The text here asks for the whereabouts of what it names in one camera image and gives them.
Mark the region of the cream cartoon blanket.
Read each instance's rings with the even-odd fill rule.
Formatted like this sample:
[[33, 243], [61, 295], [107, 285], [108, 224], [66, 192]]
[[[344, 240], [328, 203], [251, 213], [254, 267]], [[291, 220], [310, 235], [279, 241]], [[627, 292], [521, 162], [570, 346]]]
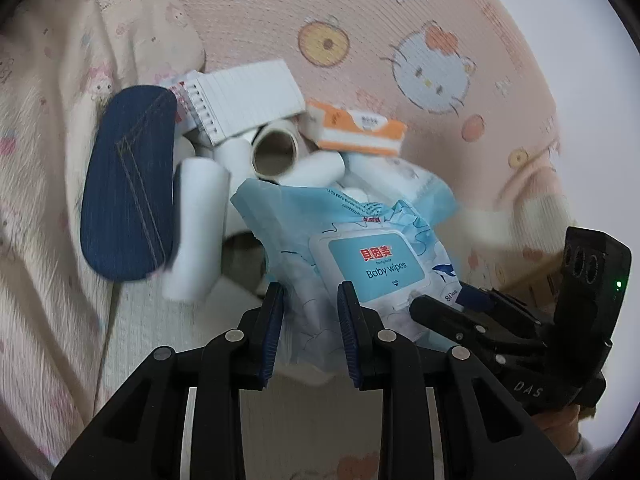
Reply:
[[92, 419], [112, 288], [81, 255], [108, 100], [196, 70], [180, 0], [23, 0], [1, 29], [1, 440], [47, 479]]

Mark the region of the white paper tube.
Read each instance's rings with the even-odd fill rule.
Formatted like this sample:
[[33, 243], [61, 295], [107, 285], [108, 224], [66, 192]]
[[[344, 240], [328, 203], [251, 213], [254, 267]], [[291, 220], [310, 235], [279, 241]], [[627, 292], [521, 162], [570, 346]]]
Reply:
[[206, 148], [200, 146], [195, 149], [198, 156], [213, 159], [217, 164], [224, 167], [232, 177], [246, 178], [254, 177], [252, 165], [252, 146], [243, 138], [231, 138], [221, 144]]
[[299, 159], [282, 176], [277, 177], [280, 185], [301, 186], [302, 188], [326, 188], [345, 174], [345, 163], [339, 152], [315, 151]]
[[205, 299], [221, 274], [230, 174], [206, 157], [190, 157], [175, 175], [175, 235], [163, 272], [170, 301]]

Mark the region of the pink Hello Kitty mat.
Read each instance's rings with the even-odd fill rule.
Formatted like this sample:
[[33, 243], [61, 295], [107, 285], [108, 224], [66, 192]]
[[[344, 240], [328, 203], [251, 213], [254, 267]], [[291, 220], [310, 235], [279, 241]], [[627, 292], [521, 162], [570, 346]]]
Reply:
[[402, 156], [442, 178], [437, 230], [460, 278], [498, 288], [560, 254], [560, 128], [499, 0], [182, 0], [209, 70], [283, 58], [304, 95], [408, 127]]

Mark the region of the small blue tissue pack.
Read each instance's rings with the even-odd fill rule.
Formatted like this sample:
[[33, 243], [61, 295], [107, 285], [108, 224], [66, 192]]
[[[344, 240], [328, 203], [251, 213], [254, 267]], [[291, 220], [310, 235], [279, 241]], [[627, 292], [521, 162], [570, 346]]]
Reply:
[[344, 185], [361, 188], [368, 194], [413, 200], [442, 186], [439, 177], [398, 157], [344, 153], [343, 159]]

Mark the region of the white spiral notepad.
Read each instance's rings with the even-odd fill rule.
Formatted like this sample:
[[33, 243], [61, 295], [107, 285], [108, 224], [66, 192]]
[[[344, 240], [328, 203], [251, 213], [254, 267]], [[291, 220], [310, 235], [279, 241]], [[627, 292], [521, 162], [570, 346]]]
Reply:
[[177, 99], [178, 136], [195, 130], [212, 145], [306, 110], [303, 93], [282, 60], [207, 74], [191, 70], [158, 84]]

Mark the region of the blue baby wipes pack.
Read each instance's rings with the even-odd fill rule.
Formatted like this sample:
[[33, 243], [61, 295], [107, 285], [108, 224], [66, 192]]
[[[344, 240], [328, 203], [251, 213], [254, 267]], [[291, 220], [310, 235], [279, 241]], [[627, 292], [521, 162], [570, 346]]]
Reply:
[[245, 180], [231, 201], [265, 249], [270, 280], [288, 291], [278, 359], [285, 374], [321, 384], [345, 370], [337, 314], [344, 282], [384, 327], [440, 344], [409, 314], [417, 296], [453, 306], [462, 289], [431, 214], [405, 200], [360, 203], [334, 188], [255, 179]]

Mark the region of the denim glasses case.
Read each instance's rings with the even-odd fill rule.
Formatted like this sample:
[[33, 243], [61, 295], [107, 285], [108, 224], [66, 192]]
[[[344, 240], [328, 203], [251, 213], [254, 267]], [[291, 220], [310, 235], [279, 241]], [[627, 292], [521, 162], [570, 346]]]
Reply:
[[80, 215], [82, 254], [112, 282], [140, 281], [163, 266], [174, 239], [177, 100], [163, 87], [115, 94], [99, 122]]

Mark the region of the open-end cardboard tube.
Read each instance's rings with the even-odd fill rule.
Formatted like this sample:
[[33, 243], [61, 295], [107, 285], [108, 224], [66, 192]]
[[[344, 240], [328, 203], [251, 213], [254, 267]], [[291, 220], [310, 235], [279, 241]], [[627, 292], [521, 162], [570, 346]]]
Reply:
[[291, 119], [279, 119], [263, 126], [252, 147], [253, 169], [258, 178], [265, 180], [277, 180], [308, 155], [297, 124]]

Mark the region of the orange white tissue pack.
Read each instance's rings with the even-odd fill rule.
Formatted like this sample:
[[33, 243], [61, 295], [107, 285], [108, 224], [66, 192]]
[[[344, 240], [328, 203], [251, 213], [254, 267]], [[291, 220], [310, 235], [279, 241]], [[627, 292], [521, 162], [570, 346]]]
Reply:
[[309, 100], [298, 118], [299, 133], [327, 151], [395, 157], [400, 154], [407, 129], [395, 119], [316, 100]]

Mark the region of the cardboard box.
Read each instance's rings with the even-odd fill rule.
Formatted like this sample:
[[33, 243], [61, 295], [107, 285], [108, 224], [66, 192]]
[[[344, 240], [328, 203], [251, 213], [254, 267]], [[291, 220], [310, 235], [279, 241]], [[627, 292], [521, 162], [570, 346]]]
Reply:
[[561, 266], [562, 255], [553, 255], [522, 278], [501, 286], [500, 290], [529, 307], [539, 310], [553, 309], [563, 281]]

